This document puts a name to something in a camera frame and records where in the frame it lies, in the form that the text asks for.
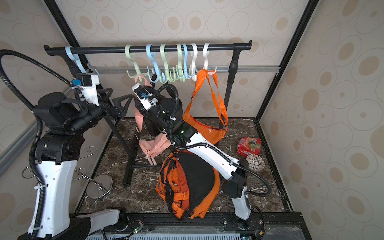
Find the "pink sling bag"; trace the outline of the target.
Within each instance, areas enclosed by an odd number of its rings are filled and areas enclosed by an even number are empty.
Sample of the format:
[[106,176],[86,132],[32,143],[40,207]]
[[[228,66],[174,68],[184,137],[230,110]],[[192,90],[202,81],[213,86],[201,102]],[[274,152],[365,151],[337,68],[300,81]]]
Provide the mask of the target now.
[[[135,119],[138,130],[141,131],[143,128],[144,116],[139,112],[138,107],[135,107]],[[155,157],[164,152],[171,145],[171,142],[167,139],[166,134],[157,134],[154,140],[140,140],[139,145],[143,153],[146,155],[145,158],[148,160],[150,165],[153,166],[157,164]]]

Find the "orange sling bag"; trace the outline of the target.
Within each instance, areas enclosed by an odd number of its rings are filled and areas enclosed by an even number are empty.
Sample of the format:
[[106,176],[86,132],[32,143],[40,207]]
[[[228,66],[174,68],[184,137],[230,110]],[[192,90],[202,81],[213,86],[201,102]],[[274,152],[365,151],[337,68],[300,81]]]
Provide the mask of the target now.
[[[228,130],[228,113],[219,91],[218,75],[210,75],[208,70],[202,69],[197,74],[197,81],[192,99],[183,115],[183,120],[199,131],[211,144],[222,140]],[[223,127],[216,128],[206,125],[198,120],[199,117],[217,118]]]

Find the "orange backpack bottom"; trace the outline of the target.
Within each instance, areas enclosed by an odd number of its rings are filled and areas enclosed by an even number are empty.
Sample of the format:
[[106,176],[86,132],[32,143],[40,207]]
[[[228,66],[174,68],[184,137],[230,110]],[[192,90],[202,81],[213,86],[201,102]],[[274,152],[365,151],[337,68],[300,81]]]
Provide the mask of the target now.
[[169,154],[156,185],[156,192],[177,221],[204,218],[219,190],[218,171],[187,151]]

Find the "black sling bag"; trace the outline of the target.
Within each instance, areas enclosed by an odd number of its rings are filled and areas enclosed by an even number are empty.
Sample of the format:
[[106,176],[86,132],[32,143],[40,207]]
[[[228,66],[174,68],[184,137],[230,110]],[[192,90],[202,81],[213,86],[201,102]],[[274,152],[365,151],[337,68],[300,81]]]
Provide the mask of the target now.
[[146,124],[147,130],[151,136],[156,137],[160,133],[160,130],[157,126],[157,119],[160,116],[160,103],[165,99],[163,95],[157,95],[155,97],[158,100],[158,104],[154,107],[151,107],[148,111],[142,110],[139,111],[144,116],[143,123]]

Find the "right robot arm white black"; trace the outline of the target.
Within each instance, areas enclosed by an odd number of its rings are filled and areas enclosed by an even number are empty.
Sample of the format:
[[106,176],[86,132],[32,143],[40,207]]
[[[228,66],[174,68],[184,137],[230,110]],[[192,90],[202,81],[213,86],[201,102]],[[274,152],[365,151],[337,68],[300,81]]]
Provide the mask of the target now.
[[156,187],[171,215],[179,221],[203,218],[222,190],[232,199],[237,218],[246,222],[252,212],[246,196],[247,169],[182,120],[182,109],[175,99],[141,95],[136,104],[166,133],[173,126],[166,140],[177,151],[163,163]]

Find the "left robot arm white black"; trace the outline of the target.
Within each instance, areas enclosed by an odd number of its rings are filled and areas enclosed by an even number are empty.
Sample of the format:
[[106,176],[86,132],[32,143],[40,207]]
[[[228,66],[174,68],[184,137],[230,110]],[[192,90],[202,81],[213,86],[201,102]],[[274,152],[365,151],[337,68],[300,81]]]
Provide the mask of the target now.
[[125,230],[126,209],[111,207],[93,214],[71,216],[69,200],[73,174],[85,142],[84,133],[108,115],[96,106],[55,92],[33,106],[19,91],[16,96],[33,112],[37,134],[29,164],[38,183],[34,216],[22,240],[84,240],[104,228]]

